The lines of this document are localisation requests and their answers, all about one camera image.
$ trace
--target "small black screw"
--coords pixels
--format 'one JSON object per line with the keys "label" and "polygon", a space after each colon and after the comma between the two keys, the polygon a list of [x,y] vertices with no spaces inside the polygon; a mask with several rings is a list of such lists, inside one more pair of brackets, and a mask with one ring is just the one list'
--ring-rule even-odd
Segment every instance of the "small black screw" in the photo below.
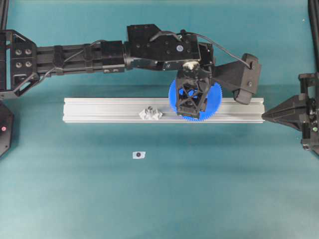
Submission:
{"label": "small black screw", "polygon": [[26,53],[27,55],[30,55],[30,54],[32,53],[32,51],[31,51],[30,49],[26,49],[26,50],[25,50],[25,53]]}
{"label": "small black screw", "polygon": [[20,49],[17,49],[17,50],[15,51],[15,54],[19,56],[19,55],[22,54],[22,51],[21,51]]}

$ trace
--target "white object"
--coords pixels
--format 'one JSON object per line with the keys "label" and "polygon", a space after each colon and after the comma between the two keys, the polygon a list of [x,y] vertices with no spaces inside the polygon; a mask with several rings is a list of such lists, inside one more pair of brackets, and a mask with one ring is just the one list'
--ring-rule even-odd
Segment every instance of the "white object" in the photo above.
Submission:
{"label": "white object", "polygon": [[143,151],[138,151],[138,152],[133,152],[133,159],[142,159],[145,158],[146,152]]}
{"label": "white object", "polygon": [[158,111],[158,109],[153,109],[152,106],[147,107],[139,113],[141,119],[143,120],[159,120],[163,113]]}
{"label": "white object", "polygon": [[[219,110],[211,118],[186,121],[176,115],[168,98],[65,98],[65,122],[142,122],[142,123],[262,123],[265,112],[264,99],[252,98],[242,105],[232,98],[223,98]],[[142,119],[141,111],[152,106],[162,113],[160,119]]]}

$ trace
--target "black cable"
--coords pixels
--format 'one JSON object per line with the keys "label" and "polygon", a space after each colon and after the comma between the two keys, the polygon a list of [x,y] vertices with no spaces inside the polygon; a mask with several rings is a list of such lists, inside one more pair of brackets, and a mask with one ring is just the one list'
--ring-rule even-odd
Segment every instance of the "black cable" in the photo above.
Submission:
{"label": "black cable", "polygon": [[225,49],[224,47],[222,47],[221,45],[219,45],[218,43],[214,42],[212,39],[206,37],[206,36],[203,36],[201,34],[198,34],[198,33],[194,33],[194,32],[183,32],[183,33],[178,33],[178,35],[183,35],[183,34],[191,34],[191,35],[196,35],[198,37],[201,37],[203,39],[205,39],[206,41],[208,41],[209,43],[211,43],[212,45],[215,45],[216,47],[218,47],[219,49],[221,49],[222,51],[224,51],[226,54],[230,55],[232,58],[235,58],[236,60],[242,62],[243,64],[245,64],[248,69],[251,69],[250,68],[250,65],[246,62],[246,61],[243,61],[240,57],[238,56],[235,56],[234,54],[231,54],[227,49]]}
{"label": "black cable", "polygon": [[[101,43],[101,42],[106,42],[106,40],[97,40],[97,41],[94,41],[94,42],[92,42],[92,43],[90,44],[90,47],[94,46],[94,45],[97,44],[97,43]],[[63,63],[65,63],[65,62],[71,60],[72,58],[76,57],[77,55],[80,55],[81,53],[83,53],[83,50],[80,50],[80,51],[74,53],[73,55],[69,56],[68,58],[66,58],[66,59],[63,61]],[[56,68],[56,67],[53,67],[52,69],[48,70],[48,71],[44,74],[44,76],[43,76],[36,84],[33,85],[33,87],[36,86],[36,85],[38,85],[38,84],[40,84],[45,78],[47,78],[48,75],[49,75],[52,71],[55,70],[55,68]]]}

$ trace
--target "robotic arm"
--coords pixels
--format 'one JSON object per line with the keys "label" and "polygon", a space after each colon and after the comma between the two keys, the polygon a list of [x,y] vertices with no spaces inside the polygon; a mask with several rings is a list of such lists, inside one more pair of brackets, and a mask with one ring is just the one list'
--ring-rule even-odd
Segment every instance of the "robotic arm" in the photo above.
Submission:
{"label": "robotic arm", "polygon": [[[154,24],[144,24],[128,26],[128,41],[124,43],[98,40],[83,45],[37,47],[20,33],[5,30],[7,5],[7,0],[0,2],[0,155],[10,147],[13,124],[13,114],[2,101],[22,96],[53,75],[111,74],[133,68],[177,71],[176,112],[196,119],[206,110],[207,94],[215,82],[232,91],[241,104],[249,104],[257,92],[261,71],[258,58],[244,54],[240,59],[205,36],[185,30],[161,31]],[[198,42],[198,37],[209,43]],[[215,66],[213,44],[237,61]]]}

